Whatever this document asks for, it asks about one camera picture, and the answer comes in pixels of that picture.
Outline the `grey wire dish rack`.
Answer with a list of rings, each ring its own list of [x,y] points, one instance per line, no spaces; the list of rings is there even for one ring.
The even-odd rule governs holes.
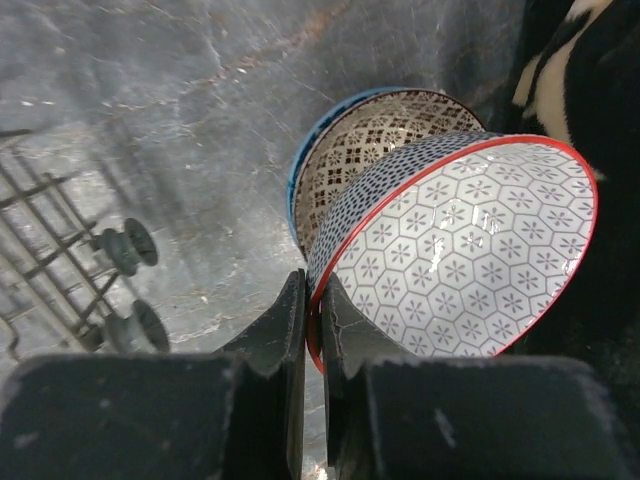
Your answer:
[[[1,363],[37,349],[166,354],[167,330],[129,281],[159,252],[135,218],[103,228],[82,215],[71,175],[40,174],[18,146],[30,130],[1,134]]]

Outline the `grey speckled bowl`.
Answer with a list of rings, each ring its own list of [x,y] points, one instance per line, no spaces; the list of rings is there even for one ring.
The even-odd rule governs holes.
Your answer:
[[[564,291],[597,215],[595,174],[560,141],[469,131],[396,148],[339,195],[314,240],[308,351],[321,365],[337,279],[414,355],[499,354]]]

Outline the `multicolour scale pattern bowl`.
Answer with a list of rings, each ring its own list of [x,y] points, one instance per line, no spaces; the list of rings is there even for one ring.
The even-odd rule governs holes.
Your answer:
[[[436,134],[483,129],[463,103],[424,88],[381,87],[339,102],[314,124],[292,161],[287,219],[300,253],[310,253],[341,192],[393,149]]]

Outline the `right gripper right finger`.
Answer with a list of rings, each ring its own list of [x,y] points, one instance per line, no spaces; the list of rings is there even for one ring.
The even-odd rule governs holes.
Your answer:
[[[358,310],[340,284],[324,290],[321,331],[329,465],[338,475],[371,475],[375,436],[363,366],[405,351]]]

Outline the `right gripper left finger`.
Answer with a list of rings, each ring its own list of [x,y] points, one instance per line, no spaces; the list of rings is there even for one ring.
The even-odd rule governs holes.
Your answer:
[[[221,351],[240,356],[224,479],[299,479],[304,427],[306,283],[291,272],[275,302]]]

